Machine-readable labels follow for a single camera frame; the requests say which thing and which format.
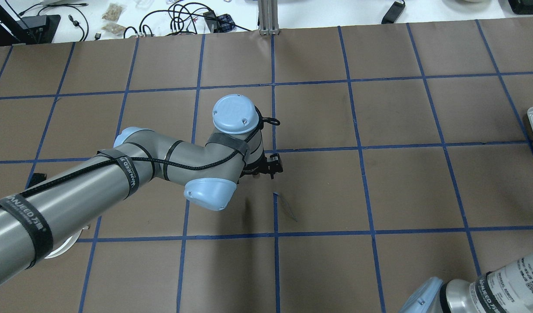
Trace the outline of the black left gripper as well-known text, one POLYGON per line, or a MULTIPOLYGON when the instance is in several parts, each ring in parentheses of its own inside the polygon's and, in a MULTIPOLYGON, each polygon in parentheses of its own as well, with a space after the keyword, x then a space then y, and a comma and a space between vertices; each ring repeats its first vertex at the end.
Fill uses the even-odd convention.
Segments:
POLYGON ((276 173, 282 172, 284 172, 284 168, 280 154, 274 153, 268 158, 265 156, 265 154, 262 154, 258 160, 244 166, 240 177, 242 178, 243 176, 266 174, 269 175, 273 180, 276 173))

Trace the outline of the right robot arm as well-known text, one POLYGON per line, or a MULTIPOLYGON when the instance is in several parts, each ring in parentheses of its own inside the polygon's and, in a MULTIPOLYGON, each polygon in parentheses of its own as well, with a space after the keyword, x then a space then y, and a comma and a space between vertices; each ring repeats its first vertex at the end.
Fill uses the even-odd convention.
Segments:
POLYGON ((533 253, 469 283, 429 278, 400 313, 533 313, 533 253))

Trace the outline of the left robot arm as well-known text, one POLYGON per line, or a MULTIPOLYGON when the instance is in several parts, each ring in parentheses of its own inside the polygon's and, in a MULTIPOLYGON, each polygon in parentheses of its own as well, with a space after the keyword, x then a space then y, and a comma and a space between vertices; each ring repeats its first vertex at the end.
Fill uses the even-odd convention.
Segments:
POLYGON ((214 130, 203 146, 141 127, 127 127, 113 148, 68 172, 0 198, 0 286, 34 267, 106 210, 155 178, 184 186, 184 197, 224 210, 241 177, 283 171, 266 157, 262 129, 279 126, 244 95, 230 94, 212 109, 214 130))

